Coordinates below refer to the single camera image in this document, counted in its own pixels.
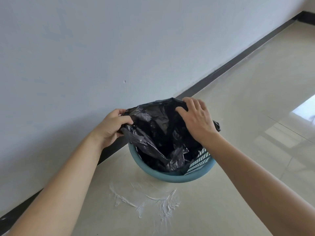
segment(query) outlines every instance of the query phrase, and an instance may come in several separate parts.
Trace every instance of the beige tile floor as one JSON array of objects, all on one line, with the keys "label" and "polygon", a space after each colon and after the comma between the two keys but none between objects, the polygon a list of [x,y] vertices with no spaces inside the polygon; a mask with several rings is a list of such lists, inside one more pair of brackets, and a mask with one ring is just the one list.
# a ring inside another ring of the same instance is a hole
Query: beige tile floor
[{"label": "beige tile floor", "polygon": [[[195,97],[227,140],[315,206],[314,59],[315,27],[294,23]],[[110,184],[142,207],[115,206]],[[180,204],[163,218],[159,201],[145,194],[175,189]],[[271,234],[218,164],[193,182],[165,183],[146,175],[125,146],[97,167],[73,235]]]}]

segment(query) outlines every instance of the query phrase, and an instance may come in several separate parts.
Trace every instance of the wall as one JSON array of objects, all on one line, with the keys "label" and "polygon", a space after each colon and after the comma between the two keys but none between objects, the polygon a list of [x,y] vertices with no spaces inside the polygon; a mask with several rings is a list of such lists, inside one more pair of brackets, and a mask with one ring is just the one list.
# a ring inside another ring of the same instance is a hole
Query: wall
[{"label": "wall", "polygon": [[0,215],[114,108],[179,94],[305,0],[1,0]]},{"label": "wall", "polygon": [[303,8],[305,11],[315,12],[315,0],[308,0]]}]

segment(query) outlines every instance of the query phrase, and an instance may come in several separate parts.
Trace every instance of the black garbage bag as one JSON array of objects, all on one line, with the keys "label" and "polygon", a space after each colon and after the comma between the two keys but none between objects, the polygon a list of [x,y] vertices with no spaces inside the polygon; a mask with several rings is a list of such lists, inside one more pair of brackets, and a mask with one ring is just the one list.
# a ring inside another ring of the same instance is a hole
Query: black garbage bag
[{"label": "black garbage bag", "polygon": [[[129,115],[134,124],[120,128],[127,140],[137,147],[144,163],[160,172],[180,170],[193,162],[203,149],[187,130],[176,107],[188,111],[186,103],[175,98],[130,108],[124,115]],[[213,122],[220,131],[220,125]]]}]

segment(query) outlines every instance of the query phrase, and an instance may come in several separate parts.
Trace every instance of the human arm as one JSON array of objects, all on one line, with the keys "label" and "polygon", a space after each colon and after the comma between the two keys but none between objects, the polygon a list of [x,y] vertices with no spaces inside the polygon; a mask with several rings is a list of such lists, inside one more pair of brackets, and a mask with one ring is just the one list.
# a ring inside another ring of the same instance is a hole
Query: human arm
[{"label": "human arm", "polygon": [[279,179],[227,142],[215,129],[205,103],[183,99],[178,107],[188,130],[213,156],[254,213],[274,235],[315,235],[315,209]]},{"label": "human arm", "polygon": [[92,130],[74,150],[59,172],[9,231],[8,236],[68,236],[79,216],[101,151],[118,136],[122,124],[132,124],[130,116],[115,109]]}]

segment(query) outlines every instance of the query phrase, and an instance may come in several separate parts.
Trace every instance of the forearm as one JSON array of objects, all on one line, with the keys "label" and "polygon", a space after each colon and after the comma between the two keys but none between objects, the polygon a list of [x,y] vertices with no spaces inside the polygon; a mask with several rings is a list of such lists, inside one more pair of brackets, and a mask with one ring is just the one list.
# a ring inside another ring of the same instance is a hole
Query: forearm
[{"label": "forearm", "polygon": [[9,235],[70,235],[100,153],[101,147],[88,135],[15,223]]},{"label": "forearm", "polygon": [[315,210],[219,134],[203,144],[273,235],[314,235]]}]

